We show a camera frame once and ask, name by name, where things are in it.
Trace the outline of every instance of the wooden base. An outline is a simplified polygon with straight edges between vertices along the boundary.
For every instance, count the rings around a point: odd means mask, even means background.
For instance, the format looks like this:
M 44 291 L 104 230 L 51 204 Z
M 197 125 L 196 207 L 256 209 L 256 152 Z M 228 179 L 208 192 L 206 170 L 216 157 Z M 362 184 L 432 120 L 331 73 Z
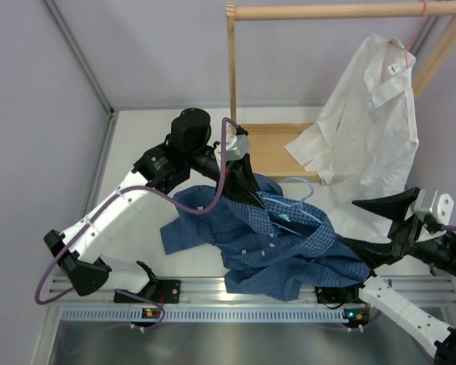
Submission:
M 318 173 L 305 171 L 284 148 L 311 125 L 312 123 L 242 125 L 249 132 L 253 172 L 266 175 L 276 182 L 293 176 L 303 177 L 313 183 L 321 182 Z

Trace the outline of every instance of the perforated metal strip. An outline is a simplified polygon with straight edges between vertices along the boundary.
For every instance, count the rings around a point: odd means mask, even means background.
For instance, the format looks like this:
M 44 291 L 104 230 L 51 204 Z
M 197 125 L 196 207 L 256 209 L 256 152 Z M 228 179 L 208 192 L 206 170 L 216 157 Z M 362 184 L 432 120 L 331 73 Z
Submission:
M 252 323 L 342 323 L 342 309 L 321 308 L 166 308 L 165 322 L 252 322 Z M 82 322 L 154 322 L 142 308 L 65 307 L 63 321 Z

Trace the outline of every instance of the table surface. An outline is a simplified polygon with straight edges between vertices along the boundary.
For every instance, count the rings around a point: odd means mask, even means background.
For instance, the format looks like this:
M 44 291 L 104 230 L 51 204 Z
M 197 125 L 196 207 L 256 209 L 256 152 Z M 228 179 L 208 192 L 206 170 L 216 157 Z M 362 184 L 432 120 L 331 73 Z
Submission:
M 213 133 L 211 142 L 220 139 L 220 124 L 224 116 L 230 114 L 228 108 L 206 109 L 211 115 Z M 315 120 L 319 107 L 265 107 L 240 108 L 238 120 L 241 123 L 302 123 Z M 162 143 L 169 133 L 170 123 L 180 114 L 180 109 L 121 111 L 116 123 L 108 161 L 100 187 L 99 200 L 105 198 L 123 180 L 132 164 L 149 148 Z M 187 182 L 174 192 L 193 185 L 214 185 L 214 182 L 192 172 Z M 284 195 L 299 199 L 308 194 L 304 183 L 281 184 Z M 334 207 L 334 202 L 319 184 L 308 203 L 325 211 Z M 163 250 L 159 229 L 173 221 L 177 212 L 173 205 L 161 198 L 147 207 L 130 224 L 121 229 L 105 254 L 125 261 L 143 261 L 158 276 L 174 277 L 220 277 L 227 270 L 223 267 L 220 250 L 209 244 L 183 252 L 166 255 Z M 392 266 L 378 269 L 380 275 L 429 275 L 429 267 L 422 262 L 406 257 Z

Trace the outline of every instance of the checkered blue shirt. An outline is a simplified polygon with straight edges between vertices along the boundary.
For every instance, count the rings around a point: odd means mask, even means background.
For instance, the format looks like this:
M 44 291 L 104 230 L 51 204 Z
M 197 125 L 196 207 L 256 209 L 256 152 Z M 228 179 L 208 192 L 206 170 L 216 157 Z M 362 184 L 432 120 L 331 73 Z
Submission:
M 261 198 L 283 197 L 282 188 L 256 175 Z M 208 206 L 214 198 L 211 186 L 192 186 L 174 195 L 190 208 Z M 212 211 L 193 215 L 178 209 L 179 218 L 161 228 L 167 254 L 210 243 L 221 250 L 229 293 L 265 294 L 279 300 L 299 296 L 301 283 L 317 287 L 346 287 L 367 279 L 369 267 L 349 248 L 337 241 L 328 216 L 320 209 L 303 204 L 302 209 L 318 223 L 302 214 L 299 207 L 284 207 L 264 201 L 265 209 L 222 198 Z M 310 234 L 298 236 L 276 227 L 272 220 L 285 215 L 305 224 Z

